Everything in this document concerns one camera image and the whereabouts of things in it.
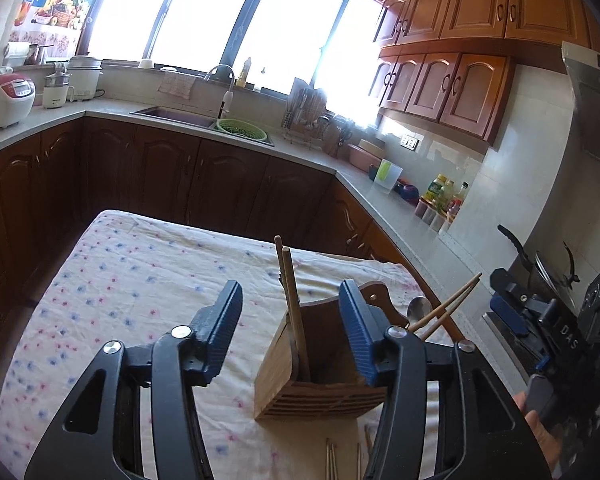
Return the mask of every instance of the range hood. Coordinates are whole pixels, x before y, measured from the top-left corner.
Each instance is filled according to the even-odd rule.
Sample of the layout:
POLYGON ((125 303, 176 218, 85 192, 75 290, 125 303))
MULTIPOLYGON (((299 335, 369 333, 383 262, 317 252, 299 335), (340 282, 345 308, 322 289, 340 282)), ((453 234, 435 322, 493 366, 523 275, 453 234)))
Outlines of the range hood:
POLYGON ((600 161, 600 54, 565 42, 562 58, 575 94, 571 121, 576 121, 582 149, 600 161))

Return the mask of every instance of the countertop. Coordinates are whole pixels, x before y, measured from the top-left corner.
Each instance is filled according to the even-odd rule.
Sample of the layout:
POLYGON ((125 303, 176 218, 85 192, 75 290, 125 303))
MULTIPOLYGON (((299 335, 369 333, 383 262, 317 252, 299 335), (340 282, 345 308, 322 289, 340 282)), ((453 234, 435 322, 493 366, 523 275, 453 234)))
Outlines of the countertop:
MULTIPOLYGON (((248 148, 334 174, 384 229, 441 301, 445 301, 474 275, 440 240, 438 234, 413 214, 413 206, 396 193, 387 194, 382 191, 365 172, 348 162, 332 158, 315 148, 309 149, 302 144, 292 143, 282 136, 278 128, 265 127, 275 143, 275 147, 272 147, 196 126, 130 115, 130 112, 142 110, 147 106, 136 102, 96 99, 67 103, 61 108, 51 110, 34 107, 23 121, 0 129, 0 150, 42 130, 83 116, 145 124, 248 148)), ((487 311, 490 299, 490 291, 483 283, 479 283, 453 318, 465 337, 478 345, 509 391, 515 393, 526 387, 525 381, 493 332, 482 320, 482 314, 487 311)))

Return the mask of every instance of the wooden utensil holder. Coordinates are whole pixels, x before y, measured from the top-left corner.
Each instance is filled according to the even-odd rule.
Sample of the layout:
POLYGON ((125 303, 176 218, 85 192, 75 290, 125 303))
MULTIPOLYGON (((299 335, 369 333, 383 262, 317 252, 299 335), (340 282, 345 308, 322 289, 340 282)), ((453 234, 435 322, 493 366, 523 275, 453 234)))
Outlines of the wooden utensil holder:
MULTIPOLYGON (((360 287, 366 302, 381 308, 391 324, 407 322, 382 282, 360 287)), ((312 382, 298 381, 299 363, 288 314, 273 336, 254 383, 254 417, 356 418, 384 402, 385 388, 365 384, 344 330, 337 296, 300 307, 312 382)))

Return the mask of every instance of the white rice cooker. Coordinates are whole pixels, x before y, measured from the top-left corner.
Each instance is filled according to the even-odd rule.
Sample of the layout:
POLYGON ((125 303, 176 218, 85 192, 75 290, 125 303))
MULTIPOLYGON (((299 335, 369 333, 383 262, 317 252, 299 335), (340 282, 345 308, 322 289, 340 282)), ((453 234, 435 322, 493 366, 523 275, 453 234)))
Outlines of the white rice cooker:
POLYGON ((71 74, 71 86, 74 95, 70 101, 87 101, 93 99, 98 87, 102 60, 91 56, 73 56, 69 61, 67 72, 71 74))
POLYGON ((6 128, 29 115, 36 98, 36 86, 22 74, 0 75, 0 128, 6 128))

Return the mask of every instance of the bright window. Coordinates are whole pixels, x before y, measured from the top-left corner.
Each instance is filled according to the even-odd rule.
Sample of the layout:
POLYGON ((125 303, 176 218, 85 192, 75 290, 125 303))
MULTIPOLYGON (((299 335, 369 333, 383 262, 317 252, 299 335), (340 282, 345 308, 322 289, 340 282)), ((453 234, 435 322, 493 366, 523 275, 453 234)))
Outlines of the bright window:
POLYGON ((91 56, 140 60, 163 0, 104 0, 89 44, 91 56))
POLYGON ((218 64, 244 0, 173 0, 155 41, 155 62, 208 71, 218 64))
POLYGON ((380 9, 373 0, 349 0, 315 80, 327 92, 329 110, 365 126, 378 114, 378 102, 367 93, 378 60, 372 41, 380 9))
POLYGON ((261 0, 235 58, 234 71, 239 73, 251 57, 248 82, 285 94, 295 77, 308 83, 342 1, 261 0))

